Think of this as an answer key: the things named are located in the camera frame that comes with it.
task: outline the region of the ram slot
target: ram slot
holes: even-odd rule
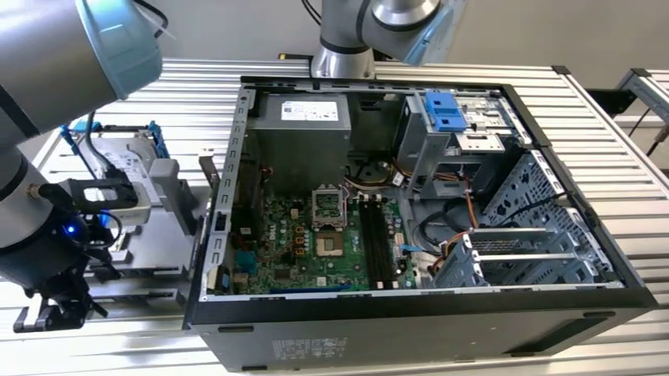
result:
[[[396,288],[381,203],[373,200],[361,201],[359,217],[369,289]]]

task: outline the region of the robotic arm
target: robotic arm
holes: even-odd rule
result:
[[[17,144],[126,99],[160,76],[161,56],[130,0],[1,1],[0,51],[0,275],[31,298],[13,329],[73,329],[90,310],[105,315],[82,274],[90,259],[108,262],[113,240],[104,212],[77,197],[105,185],[116,204],[136,196],[118,170],[69,192],[49,184]]]
[[[50,184],[17,144],[160,76],[160,31],[134,2],[152,8],[142,0],[0,0],[0,276],[30,298],[15,332],[78,328],[90,311],[105,316],[84,269],[97,259],[118,277],[102,219],[137,203],[132,184],[113,166],[108,179]],[[323,0],[312,74],[372,78],[369,46],[423,64],[444,47],[452,14],[439,0]],[[112,188],[117,200],[86,202],[89,187]]]
[[[373,78],[372,48],[409,65],[443,63],[455,0],[323,0],[311,75]]]

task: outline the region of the wire bundle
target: wire bundle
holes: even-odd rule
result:
[[[313,22],[320,26],[320,13],[315,10],[313,6],[309,3],[309,0],[301,0],[301,6],[304,7],[305,12],[309,14]]]

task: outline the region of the metal slotted surface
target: metal slotted surface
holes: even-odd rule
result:
[[[160,81],[124,103],[98,112],[104,124],[164,127],[166,147],[180,162],[181,177],[204,184],[196,154],[213,149],[222,162],[237,76],[308,75],[305,62],[216,62],[166,60]],[[423,68],[377,64],[379,79],[496,82],[514,85],[551,139],[555,152],[618,240],[662,307],[669,306],[669,200],[666,187],[596,115],[575,88],[548,67],[433,65]],[[42,173],[52,181],[85,177],[69,149],[45,146]],[[0,374],[69,373],[96,375],[224,374],[200,338],[180,331],[180,316],[114,314],[92,320],[80,331],[17,336],[11,321],[22,306],[19,289],[0,282]],[[25,358],[39,354],[38,361]],[[292,374],[656,374],[669,370],[669,309],[659,309],[552,357],[476,360],[300,371]]]

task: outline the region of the label sticker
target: label sticker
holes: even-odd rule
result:
[[[336,102],[283,102],[281,120],[337,121]]]
[[[277,360],[340,358],[347,338],[284,339],[272,341]]]
[[[396,186],[401,186],[401,182],[404,181],[404,175],[400,172],[395,172],[395,176],[392,177],[392,184]]]

